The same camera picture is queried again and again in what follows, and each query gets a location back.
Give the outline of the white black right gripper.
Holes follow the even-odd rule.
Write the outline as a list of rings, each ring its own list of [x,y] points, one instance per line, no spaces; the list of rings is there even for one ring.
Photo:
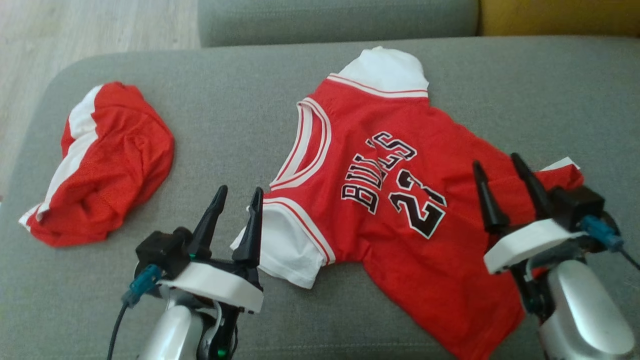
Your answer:
[[[483,260],[492,275],[510,272],[527,313],[549,316],[554,307],[550,291],[542,280],[537,280],[535,271],[550,271],[564,261],[583,258],[586,246],[581,241],[587,233],[566,230],[550,219],[553,205],[546,189],[519,153],[511,153],[510,159],[525,184],[537,221],[501,237]],[[479,161],[473,162],[473,175],[484,229],[488,233],[500,233],[510,225],[509,216],[499,207]]]

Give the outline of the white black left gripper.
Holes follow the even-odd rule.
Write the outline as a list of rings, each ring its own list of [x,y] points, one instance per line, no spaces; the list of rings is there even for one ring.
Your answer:
[[[211,258],[211,242],[224,211],[228,186],[218,188],[199,220],[188,246],[191,259]],[[262,187],[254,189],[247,208],[249,219],[231,259],[244,267],[258,267],[263,230]],[[231,360],[238,348],[240,313],[259,313],[265,298],[258,271],[244,275],[234,264],[219,260],[192,262],[176,278],[160,281],[160,296],[167,301],[160,317],[162,360]]]

